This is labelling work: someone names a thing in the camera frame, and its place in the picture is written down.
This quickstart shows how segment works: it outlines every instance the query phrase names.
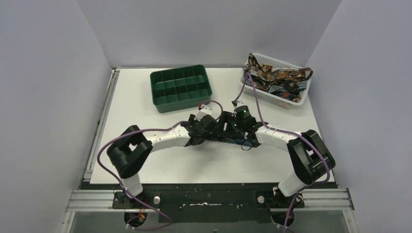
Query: colorful fabric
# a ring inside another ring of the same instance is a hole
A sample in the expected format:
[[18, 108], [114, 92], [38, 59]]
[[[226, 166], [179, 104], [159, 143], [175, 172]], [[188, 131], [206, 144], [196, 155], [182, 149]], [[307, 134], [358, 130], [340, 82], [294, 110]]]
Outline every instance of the colorful fabric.
[[[243, 71], [250, 73], [256, 89], [293, 102], [301, 100], [300, 92], [306, 89], [307, 81], [313, 74], [309, 67], [278, 69], [271, 65], [260, 65], [252, 53], [249, 54], [248, 63], [243, 67]], [[246, 84], [252, 86], [249, 80], [246, 80]]]

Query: green compartment tray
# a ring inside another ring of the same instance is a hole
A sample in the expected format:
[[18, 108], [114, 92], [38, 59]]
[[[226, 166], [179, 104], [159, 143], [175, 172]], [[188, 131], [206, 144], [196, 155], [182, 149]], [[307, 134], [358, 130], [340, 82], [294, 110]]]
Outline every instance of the green compartment tray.
[[160, 113], [196, 107], [212, 96], [203, 65], [153, 72], [150, 84], [153, 104]]

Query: white wall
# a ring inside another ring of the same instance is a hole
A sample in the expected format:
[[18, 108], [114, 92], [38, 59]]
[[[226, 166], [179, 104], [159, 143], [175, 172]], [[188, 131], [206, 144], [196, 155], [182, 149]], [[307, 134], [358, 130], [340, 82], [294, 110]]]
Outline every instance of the white wall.
[[75, 0], [0, 2], [0, 232], [59, 230], [110, 72]]
[[341, 0], [77, 0], [114, 67], [304, 66]]
[[412, 232], [412, 1], [343, 0], [308, 65], [310, 100], [362, 233]]

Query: bolt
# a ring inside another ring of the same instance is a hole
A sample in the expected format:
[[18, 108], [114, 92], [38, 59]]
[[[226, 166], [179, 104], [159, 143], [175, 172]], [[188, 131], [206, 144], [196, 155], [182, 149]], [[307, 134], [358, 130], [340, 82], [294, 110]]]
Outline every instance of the bolt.
[[153, 203], [156, 204], [156, 205], [159, 204], [160, 203], [160, 197], [158, 197], [158, 196], [154, 197], [153, 198]]
[[264, 198], [263, 196], [259, 196], [259, 197], [257, 197], [257, 201], [258, 201], [260, 204], [263, 204], [263, 203], [265, 202], [265, 198]]

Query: metal frame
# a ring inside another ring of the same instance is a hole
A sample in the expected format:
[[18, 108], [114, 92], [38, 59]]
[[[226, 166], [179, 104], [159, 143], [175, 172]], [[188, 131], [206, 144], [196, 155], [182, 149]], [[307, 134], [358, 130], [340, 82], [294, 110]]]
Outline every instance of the metal frame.
[[[73, 190], [60, 233], [69, 233], [75, 212], [138, 212], [139, 209], [113, 209], [114, 193], [118, 190]], [[353, 216], [353, 203], [348, 189], [306, 189], [302, 191], [305, 207], [294, 211], [343, 211], [348, 231], [358, 233]], [[284, 212], [287, 209], [271, 209]]]
[[96, 162], [96, 155], [99, 151], [100, 142], [102, 140], [102, 134], [104, 126], [106, 125], [107, 115], [109, 114], [110, 104], [112, 103], [113, 94], [116, 88], [117, 79], [119, 77], [120, 68], [114, 68], [110, 76], [109, 86], [107, 87], [106, 98], [104, 99], [104, 105], [102, 113], [99, 119], [99, 125], [96, 129], [96, 134], [91, 147], [89, 159], [87, 161], [86, 171], [83, 176], [83, 181], [90, 181], [91, 174], [93, 173], [94, 164]]
[[[110, 77], [109, 85], [104, 100], [104, 106], [100, 116], [99, 124], [93, 140], [83, 181], [89, 182], [96, 162], [97, 151], [106, 124], [110, 104], [116, 88], [121, 68], [114, 68]], [[112, 209], [115, 190], [73, 190], [69, 204], [64, 216], [60, 233], [69, 233], [76, 212], [136, 212], [132, 209]], [[350, 233], [358, 233], [353, 215], [353, 203], [348, 189], [306, 189], [303, 192], [305, 201], [304, 208], [296, 208], [294, 211], [330, 211], [341, 210], [345, 218], [347, 229]], [[283, 212], [286, 209], [271, 209], [272, 212]], [[142, 212], [153, 212], [145, 209]]]

